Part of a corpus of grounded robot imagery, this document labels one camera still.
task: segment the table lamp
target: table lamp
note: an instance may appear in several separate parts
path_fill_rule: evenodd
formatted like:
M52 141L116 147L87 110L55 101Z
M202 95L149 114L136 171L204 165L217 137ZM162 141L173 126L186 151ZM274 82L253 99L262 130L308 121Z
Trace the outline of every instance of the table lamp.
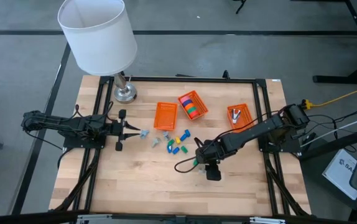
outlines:
M137 90L120 74L137 54L124 2L66 0L57 17L78 66L91 75L114 75L116 100L132 102Z

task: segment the wooden tabletop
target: wooden tabletop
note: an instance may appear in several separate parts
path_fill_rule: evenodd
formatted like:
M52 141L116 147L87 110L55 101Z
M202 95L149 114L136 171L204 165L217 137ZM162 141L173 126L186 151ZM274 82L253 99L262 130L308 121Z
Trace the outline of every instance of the wooden tabletop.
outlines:
M76 103L83 115L92 114L99 77L84 76ZM280 80L266 80L271 110L286 105ZM138 91L137 99L128 105L114 102L109 116L117 118L118 111L127 109L126 120L140 129L149 129L145 139L131 137L123 142L123 151L115 151L114 136L107 137L106 147L101 151L96 175L91 212L103 213L152 213L187 215L272 215L266 181L266 170L257 140L246 143L237 155L219 165L222 180L206 180L206 175L196 168L190 173L174 171L174 165L195 155L198 137L202 141L213 139L229 130L226 108L247 103L253 119L256 118L253 88L244 83L189 83L189 82L133 82ZM185 129L191 138L181 145L188 154L180 151L167 153L167 142L162 131L153 128L157 102L177 103L177 97L196 90L208 107L202 118L190 121L184 110L178 108L177 125L171 137L181 136ZM136 131L125 130L125 133ZM151 147L154 138L162 142ZM78 181L83 159L83 149L74 149L61 161L50 208L60 205ZM296 201L310 212L299 161L290 154L280 154L285 184ZM192 161L178 168L186 170ZM84 207L87 186L81 196L80 208ZM282 212L279 191L277 202Z

